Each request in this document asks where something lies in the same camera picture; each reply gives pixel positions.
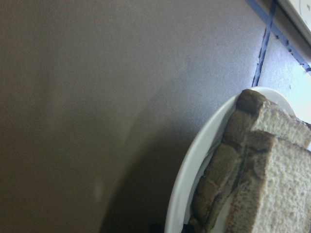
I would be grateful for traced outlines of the brown bread slice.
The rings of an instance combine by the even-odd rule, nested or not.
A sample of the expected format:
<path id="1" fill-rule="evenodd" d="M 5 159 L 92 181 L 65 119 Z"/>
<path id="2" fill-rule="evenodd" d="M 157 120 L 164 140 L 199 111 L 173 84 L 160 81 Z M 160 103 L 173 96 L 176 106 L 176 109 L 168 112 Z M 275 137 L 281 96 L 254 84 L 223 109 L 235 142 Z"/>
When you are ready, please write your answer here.
<path id="1" fill-rule="evenodd" d="M 311 152 L 268 132 L 251 132 L 225 231 L 308 233 L 310 229 Z"/>

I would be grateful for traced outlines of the bread slice on plate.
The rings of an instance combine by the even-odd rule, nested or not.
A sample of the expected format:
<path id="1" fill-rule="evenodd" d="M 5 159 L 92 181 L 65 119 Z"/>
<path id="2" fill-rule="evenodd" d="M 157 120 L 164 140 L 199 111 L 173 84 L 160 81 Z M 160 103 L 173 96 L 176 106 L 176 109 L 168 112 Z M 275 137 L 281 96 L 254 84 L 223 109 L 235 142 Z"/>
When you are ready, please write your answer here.
<path id="1" fill-rule="evenodd" d="M 193 195 L 189 220 L 197 233 L 209 233 L 230 194 L 238 185 L 245 159 L 248 133 L 260 130 L 307 148 L 311 142 L 310 124 L 288 114 L 257 91 L 241 92 L 235 111 L 225 127 Z"/>

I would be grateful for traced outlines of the fried egg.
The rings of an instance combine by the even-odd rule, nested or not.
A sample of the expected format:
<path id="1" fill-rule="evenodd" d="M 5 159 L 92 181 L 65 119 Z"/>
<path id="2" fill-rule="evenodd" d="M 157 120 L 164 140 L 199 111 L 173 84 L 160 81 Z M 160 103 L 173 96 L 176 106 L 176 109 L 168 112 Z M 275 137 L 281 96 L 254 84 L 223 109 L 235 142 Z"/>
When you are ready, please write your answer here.
<path id="1" fill-rule="evenodd" d="M 223 207 L 221 208 L 218 217 L 216 219 L 212 233 L 225 233 L 227 228 L 227 218 L 229 216 L 232 201 L 236 195 L 236 192 L 230 194 L 230 196 L 225 201 Z"/>

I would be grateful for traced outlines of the cream bear serving tray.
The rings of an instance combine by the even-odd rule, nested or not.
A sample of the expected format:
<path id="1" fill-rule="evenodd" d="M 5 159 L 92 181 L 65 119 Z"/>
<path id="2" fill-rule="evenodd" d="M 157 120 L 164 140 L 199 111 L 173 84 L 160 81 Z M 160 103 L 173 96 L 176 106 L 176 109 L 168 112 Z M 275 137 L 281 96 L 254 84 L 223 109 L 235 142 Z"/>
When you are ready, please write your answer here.
<path id="1" fill-rule="evenodd" d="M 278 0 L 280 6 L 289 15 L 302 33 L 308 44 L 311 44 L 311 0 Z"/>

